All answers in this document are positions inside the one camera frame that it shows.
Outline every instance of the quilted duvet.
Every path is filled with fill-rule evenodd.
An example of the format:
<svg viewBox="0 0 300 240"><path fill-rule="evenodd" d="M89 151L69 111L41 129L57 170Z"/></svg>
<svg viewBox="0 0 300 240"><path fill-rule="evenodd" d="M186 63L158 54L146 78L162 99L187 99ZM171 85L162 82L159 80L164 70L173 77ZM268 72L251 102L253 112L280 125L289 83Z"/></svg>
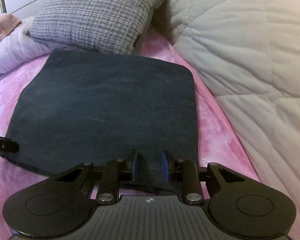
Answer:
<svg viewBox="0 0 300 240"><path fill-rule="evenodd" d="M212 91L261 181L294 201L300 240L300 0L166 0L154 23Z"/></svg>

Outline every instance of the pink tie-dye blanket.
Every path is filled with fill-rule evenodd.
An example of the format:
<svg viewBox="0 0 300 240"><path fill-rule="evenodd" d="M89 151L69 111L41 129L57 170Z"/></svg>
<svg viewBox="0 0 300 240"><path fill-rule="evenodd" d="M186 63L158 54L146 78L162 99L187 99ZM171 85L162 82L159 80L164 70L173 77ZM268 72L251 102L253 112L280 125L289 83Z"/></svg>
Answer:
<svg viewBox="0 0 300 240"><path fill-rule="evenodd" d="M218 162L258 180L258 176L225 114L199 78L196 70L183 60L174 51L171 44L154 28L149 30L141 55L177 63L192 72L198 111L200 165L206 166L209 162ZM0 136L6 134L20 93L39 73L48 57L48 55L39 57L0 77ZM2 217L5 200L16 191L43 179L44 177L16 167L0 157L0 240L9 239L11 236Z"/></svg>

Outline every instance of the silver bolt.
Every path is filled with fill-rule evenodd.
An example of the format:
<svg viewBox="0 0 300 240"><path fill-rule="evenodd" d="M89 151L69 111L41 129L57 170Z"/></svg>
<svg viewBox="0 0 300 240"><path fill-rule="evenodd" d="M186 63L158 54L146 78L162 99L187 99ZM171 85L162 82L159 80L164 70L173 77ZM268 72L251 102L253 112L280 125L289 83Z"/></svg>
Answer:
<svg viewBox="0 0 300 240"><path fill-rule="evenodd" d="M114 196L110 193L103 193L103 194L100 194L98 198L103 202L108 202L108 201L113 200Z"/></svg>
<svg viewBox="0 0 300 240"><path fill-rule="evenodd" d="M202 199L201 195L197 194L197 193L190 193L188 195L186 195L187 200L189 201L199 201Z"/></svg>

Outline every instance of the navy fabric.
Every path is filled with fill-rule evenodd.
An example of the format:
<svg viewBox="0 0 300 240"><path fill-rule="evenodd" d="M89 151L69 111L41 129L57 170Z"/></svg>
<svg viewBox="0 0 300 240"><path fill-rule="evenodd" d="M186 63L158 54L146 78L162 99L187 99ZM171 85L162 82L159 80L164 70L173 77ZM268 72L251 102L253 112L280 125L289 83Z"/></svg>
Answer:
<svg viewBox="0 0 300 240"><path fill-rule="evenodd" d="M163 150L198 164L193 76L152 58L56 50L21 93L7 137L20 150L1 156L44 175L135 148L140 183L160 186Z"/></svg>

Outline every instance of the gray woven pillow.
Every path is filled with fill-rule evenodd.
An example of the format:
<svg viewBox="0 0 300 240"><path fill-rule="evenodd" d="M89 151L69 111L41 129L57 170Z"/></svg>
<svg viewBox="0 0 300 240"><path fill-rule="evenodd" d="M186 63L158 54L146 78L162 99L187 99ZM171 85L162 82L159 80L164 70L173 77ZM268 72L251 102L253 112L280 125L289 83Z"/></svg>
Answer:
<svg viewBox="0 0 300 240"><path fill-rule="evenodd" d="M163 0L50 0L30 26L31 38L131 54Z"/></svg>

